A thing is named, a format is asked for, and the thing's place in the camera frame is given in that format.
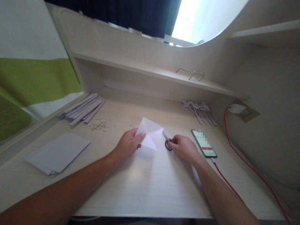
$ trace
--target scissors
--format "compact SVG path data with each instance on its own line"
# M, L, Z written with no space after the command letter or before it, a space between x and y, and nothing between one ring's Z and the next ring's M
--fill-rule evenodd
M168 142L172 142L172 139L168 138L167 135L164 132L162 132L162 134L163 134L163 136L166 139L166 141L165 141L165 147L166 147L166 149L169 150L169 151L172 151L173 149L170 148L170 147L168 147L168 145L167 145Z

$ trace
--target wooden desk surface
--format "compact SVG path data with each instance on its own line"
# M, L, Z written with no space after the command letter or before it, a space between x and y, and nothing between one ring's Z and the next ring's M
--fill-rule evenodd
M131 129L130 125L137 127L146 117L163 126L169 137L182 134L194 141L191 129L201 129L218 155L215 161L223 175L250 210L259 219L283 219L262 182L234 155L220 127L200 125L179 102L111 88L105 88L101 95L107 101L94 118L107 122L107 132L92 131L83 123L71 129L68 121L62 120L0 167L0 212L107 155L123 133ZM87 138L91 144L89 152L62 174L50 179L24 161L25 156L67 132ZM164 141L162 136L158 151L138 150L100 185L76 215L212 218L195 170L167 151Z

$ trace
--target curtain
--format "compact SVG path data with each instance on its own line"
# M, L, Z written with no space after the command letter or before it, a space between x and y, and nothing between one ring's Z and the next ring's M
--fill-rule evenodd
M0 143L82 95L43 0L0 1Z
M45 0L85 16L164 39L173 31L181 0Z

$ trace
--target shelf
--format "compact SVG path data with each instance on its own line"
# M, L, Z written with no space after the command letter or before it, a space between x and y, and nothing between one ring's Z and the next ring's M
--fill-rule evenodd
M249 99L247 95L238 93L235 90L222 84L218 84L205 79L202 79L201 81L194 81L194 80L189 81L188 80L190 77L189 75L175 73L170 70L155 67L125 57L109 55L106 52L72 52L72 54L76 58L92 61L95 63L100 63L103 65L108 65L119 69L125 69L125 70L145 74L156 78L173 81L176 83L182 83L199 89L217 92L217 93L221 93L221 94L225 94L225 95L229 95L241 99Z
M229 38L267 47L300 48L300 20L238 31Z

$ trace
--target power outlet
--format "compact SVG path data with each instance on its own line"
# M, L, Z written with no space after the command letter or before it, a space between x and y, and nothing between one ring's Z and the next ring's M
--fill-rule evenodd
M246 107L245 110L243 110L240 114L236 114L242 121L249 122L250 120L254 119L255 117L258 117L260 115L259 112L251 108L250 106L246 105L242 101L236 99L232 102L232 104L239 104Z

